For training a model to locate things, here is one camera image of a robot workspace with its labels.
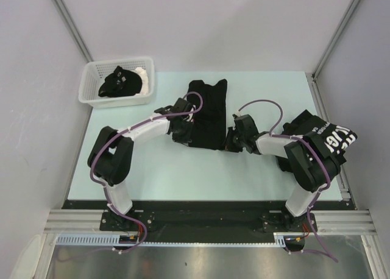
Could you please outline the black graphic t-shirt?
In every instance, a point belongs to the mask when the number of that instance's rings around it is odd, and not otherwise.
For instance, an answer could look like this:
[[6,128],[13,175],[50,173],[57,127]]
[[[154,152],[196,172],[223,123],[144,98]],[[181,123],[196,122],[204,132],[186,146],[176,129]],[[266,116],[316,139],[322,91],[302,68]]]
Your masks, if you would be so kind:
[[215,85],[203,80],[189,83],[188,92],[197,92],[203,100],[202,109],[193,116],[192,128],[185,134],[174,133],[172,140],[189,147],[223,150],[226,136],[227,80]]

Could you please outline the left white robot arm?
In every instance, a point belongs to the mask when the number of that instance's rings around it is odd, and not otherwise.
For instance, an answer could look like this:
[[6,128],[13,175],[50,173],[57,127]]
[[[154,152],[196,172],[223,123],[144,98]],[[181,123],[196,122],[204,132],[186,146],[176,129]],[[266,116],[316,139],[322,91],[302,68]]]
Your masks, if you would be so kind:
[[115,212],[113,222],[120,229],[128,230],[135,222],[135,216],[130,212],[133,202],[126,186],[134,148],[163,135],[171,135],[177,143],[189,143],[193,125],[191,115],[154,113],[125,129],[109,126],[101,129],[87,165],[91,180],[103,187],[107,206]]

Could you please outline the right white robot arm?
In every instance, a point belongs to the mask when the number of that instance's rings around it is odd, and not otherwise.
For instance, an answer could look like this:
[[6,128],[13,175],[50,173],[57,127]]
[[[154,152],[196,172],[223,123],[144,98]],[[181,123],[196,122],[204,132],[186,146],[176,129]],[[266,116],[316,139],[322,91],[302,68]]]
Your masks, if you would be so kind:
[[288,231],[295,231],[303,224],[307,210],[346,162],[343,150],[338,155],[331,153],[315,133],[287,136],[260,133],[256,128],[229,127],[225,149],[229,152],[246,149],[250,154],[273,155],[287,161],[289,172],[297,182],[282,209],[281,223]]

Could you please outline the folded black printed t-shirt stack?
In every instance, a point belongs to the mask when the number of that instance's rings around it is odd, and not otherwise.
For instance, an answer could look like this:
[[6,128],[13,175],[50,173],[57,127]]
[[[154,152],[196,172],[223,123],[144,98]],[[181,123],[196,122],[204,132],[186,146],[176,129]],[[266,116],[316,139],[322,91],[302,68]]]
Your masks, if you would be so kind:
[[291,122],[283,124],[282,135],[306,135],[310,132],[317,133],[329,151],[336,157],[339,164],[344,164],[346,149],[354,143],[358,136],[355,132],[340,125],[324,121],[317,115],[312,115],[304,110]]

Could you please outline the white cloth in basket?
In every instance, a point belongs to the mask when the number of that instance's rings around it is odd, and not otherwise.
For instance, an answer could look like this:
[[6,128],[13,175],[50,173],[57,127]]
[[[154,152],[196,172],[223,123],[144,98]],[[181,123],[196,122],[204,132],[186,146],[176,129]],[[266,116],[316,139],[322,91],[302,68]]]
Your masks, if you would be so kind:
[[147,71],[142,67],[137,67],[133,70],[141,78],[142,86],[137,95],[147,95],[149,93],[149,77]]

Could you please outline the black garment in basket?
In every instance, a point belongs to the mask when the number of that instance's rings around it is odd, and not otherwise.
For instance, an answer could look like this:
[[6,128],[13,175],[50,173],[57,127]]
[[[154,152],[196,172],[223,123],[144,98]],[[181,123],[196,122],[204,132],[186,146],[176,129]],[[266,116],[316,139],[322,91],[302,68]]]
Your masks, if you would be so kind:
[[142,86],[143,82],[137,73],[117,66],[104,79],[104,83],[98,91],[98,96],[110,98],[134,96],[141,91]]

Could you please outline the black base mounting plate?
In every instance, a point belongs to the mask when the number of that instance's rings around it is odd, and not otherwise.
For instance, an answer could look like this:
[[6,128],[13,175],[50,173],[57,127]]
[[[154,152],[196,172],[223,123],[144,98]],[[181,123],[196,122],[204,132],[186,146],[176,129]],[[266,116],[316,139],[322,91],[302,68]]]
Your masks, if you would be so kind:
[[65,210],[101,210],[98,229],[119,234],[114,242],[99,245],[127,250],[146,244],[283,244],[277,237],[301,235],[307,216],[293,218],[282,201],[267,202],[162,202],[136,201],[126,217],[108,209],[102,200],[66,200]]

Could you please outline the white perforated plastic basket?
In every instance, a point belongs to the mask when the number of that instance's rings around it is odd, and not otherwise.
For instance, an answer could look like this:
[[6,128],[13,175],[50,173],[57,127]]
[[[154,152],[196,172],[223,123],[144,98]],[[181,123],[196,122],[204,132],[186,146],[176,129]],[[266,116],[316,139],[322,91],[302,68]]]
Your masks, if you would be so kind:
[[[99,97],[98,91],[105,77],[117,66],[133,71],[143,68],[148,77],[148,92],[126,97]],[[79,87],[79,101],[93,108],[113,108],[145,105],[151,102],[155,93],[155,66],[150,57],[129,57],[114,60],[100,60],[85,65]]]

